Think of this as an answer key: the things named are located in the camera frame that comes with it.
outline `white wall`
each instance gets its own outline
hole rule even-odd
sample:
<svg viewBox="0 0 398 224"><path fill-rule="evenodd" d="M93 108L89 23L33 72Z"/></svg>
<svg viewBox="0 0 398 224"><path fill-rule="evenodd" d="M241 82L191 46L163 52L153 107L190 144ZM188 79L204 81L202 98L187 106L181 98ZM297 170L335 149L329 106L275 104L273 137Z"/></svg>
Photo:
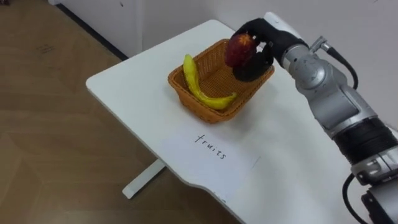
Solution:
<svg viewBox="0 0 398 224"><path fill-rule="evenodd" d="M262 17L267 11L276 12L309 44L319 35L324 35L356 69L359 75L358 90L363 97L379 113L382 120L395 128L398 127L396 69L398 1L145 0L144 2L144 49L208 19L217 19L237 29L248 20Z"/></svg>
<svg viewBox="0 0 398 224"><path fill-rule="evenodd" d="M62 0L62 3L127 56L142 50L140 1Z"/></svg>

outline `white table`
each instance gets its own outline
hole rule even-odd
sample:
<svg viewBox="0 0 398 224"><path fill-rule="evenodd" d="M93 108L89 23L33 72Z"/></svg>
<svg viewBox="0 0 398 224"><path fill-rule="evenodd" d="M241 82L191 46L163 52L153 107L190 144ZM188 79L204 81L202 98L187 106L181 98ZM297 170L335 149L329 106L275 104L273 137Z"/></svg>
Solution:
<svg viewBox="0 0 398 224"><path fill-rule="evenodd" d="M161 139L167 139L184 123L222 133L232 144L261 155L239 190L223 203L242 222L354 223L341 197L350 166L314 120L290 75L278 64L271 79L231 121L207 125L181 106L167 75L182 64L185 54L199 54L233 32L218 21L208 21L87 81L92 94L163 160L133 180L124 193L131 197L164 164L191 184L186 171L189 167L180 167L177 157L165 160L161 156ZM349 196L353 207L367 218L360 202L365 190L355 182Z"/></svg>

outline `table leg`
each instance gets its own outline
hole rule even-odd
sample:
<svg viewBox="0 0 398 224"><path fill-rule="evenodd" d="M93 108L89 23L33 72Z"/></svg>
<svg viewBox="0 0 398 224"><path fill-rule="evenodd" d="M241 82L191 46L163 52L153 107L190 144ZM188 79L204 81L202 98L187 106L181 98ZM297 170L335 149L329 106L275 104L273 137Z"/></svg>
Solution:
<svg viewBox="0 0 398 224"><path fill-rule="evenodd" d="M164 163L157 159L146 170L142 171L130 184L123 189L123 194L128 198L132 198L143 186L156 176L163 168Z"/></svg>

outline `white paper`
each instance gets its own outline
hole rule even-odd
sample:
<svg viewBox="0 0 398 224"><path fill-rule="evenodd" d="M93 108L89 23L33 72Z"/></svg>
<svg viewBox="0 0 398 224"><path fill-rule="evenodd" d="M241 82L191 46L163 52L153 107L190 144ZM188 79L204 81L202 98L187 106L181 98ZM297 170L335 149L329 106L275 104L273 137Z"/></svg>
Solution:
<svg viewBox="0 0 398 224"><path fill-rule="evenodd" d="M209 189L224 203L259 159L251 149L238 148L205 129L181 128L163 146L165 161L178 158L178 167L189 182Z"/></svg>

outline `black cable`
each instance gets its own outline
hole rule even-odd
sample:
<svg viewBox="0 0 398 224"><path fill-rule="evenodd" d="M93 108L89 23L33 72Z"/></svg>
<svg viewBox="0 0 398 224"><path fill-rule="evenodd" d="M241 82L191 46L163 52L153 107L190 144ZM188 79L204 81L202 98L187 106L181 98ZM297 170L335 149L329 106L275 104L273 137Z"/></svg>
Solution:
<svg viewBox="0 0 398 224"><path fill-rule="evenodd" d="M348 187L350 185L350 183L353 181L353 179L355 178L354 174L350 174L346 181L343 184L343 200L344 200L344 204L346 205L348 211L350 212L350 214L356 219L356 221L358 221L360 224L367 224L361 217L359 217L359 215L354 211L354 209L352 208L351 204L349 203L348 200Z"/></svg>
<svg viewBox="0 0 398 224"><path fill-rule="evenodd" d="M332 56L334 59L342 63L348 69L348 71L353 76L354 80L353 89L356 90L358 88L358 75L356 74L355 69L347 62L347 60L343 56L341 56L339 52L337 52L335 48L331 47L326 52L328 53L328 55Z"/></svg>

